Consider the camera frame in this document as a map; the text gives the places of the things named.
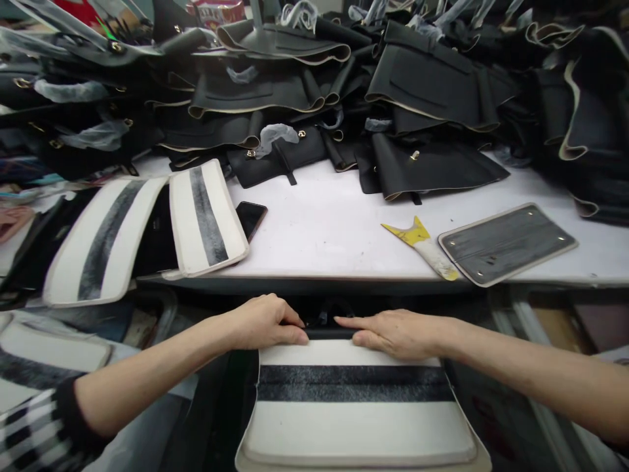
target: sleeve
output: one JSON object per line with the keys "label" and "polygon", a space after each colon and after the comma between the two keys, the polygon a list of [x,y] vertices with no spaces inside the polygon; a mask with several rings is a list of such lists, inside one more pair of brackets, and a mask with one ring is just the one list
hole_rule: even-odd
{"label": "sleeve", "polygon": [[75,380],[0,415],[0,472],[80,471],[103,452],[112,438],[102,438],[85,422]]}

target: pile of black leather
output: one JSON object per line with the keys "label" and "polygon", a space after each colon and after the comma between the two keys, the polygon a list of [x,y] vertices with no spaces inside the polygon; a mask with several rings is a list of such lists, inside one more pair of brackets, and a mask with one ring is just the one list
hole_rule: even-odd
{"label": "pile of black leather", "polygon": [[[154,0],[144,46],[100,37],[51,2],[20,2],[60,33],[0,31],[13,46],[0,69],[4,182],[133,173],[132,158],[152,151],[173,170],[218,158],[243,187],[295,184],[293,170],[328,159],[357,169],[364,193],[420,203],[506,178],[480,152],[496,149],[563,182],[582,216],[629,222],[620,1],[476,0],[453,15],[462,3],[416,0],[377,21],[271,18],[214,34]],[[269,125],[294,133],[261,142]]]}

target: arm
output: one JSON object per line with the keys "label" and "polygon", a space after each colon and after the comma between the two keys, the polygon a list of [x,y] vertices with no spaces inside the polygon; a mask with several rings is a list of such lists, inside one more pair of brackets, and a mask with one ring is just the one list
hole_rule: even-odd
{"label": "arm", "polygon": [[[280,326],[280,322],[290,326]],[[281,298],[254,298],[233,311],[207,318],[190,329],[75,382],[79,408],[103,437],[124,426],[188,375],[232,349],[307,344],[299,315]]]}
{"label": "arm", "polygon": [[284,300],[262,296],[117,364],[64,380],[0,414],[0,471],[82,470],[153,401],[214,357],[307,344],[303,326]]}
{"label": "arm", "polygon": [[464,321],[385,311],[336,319],[354,343],[401,359],[449,357],[503,382],[619,446],[629,444],[629,370]]}

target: person's right hand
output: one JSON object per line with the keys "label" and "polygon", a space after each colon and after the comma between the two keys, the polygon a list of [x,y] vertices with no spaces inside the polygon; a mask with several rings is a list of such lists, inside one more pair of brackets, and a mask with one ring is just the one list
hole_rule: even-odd
{"label": "person's right hand", "polygon": [[367,318],[334,317],[345,328],[359,329],[352,341],[398,359],[420,361],[443,355],[450,318],[420,315],[405,309],[383,311]]}

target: hand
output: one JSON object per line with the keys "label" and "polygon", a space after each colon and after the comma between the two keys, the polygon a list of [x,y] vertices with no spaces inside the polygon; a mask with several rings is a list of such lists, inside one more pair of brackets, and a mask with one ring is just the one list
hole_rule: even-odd
{"label": "hand", "polygon": [[398,359],[420,361],[443,355],[442,340],[450,319],[399,309],[368,318],[334,317],[334,320],[345,328],[362,330],[352,337],[358,346],[384,351]]}
{"label": "hand", "polygon": [[275,294],[252,298],[220,315],[229,323],[231,349],[263,349],[276,344],[308,344],[299,315]]}

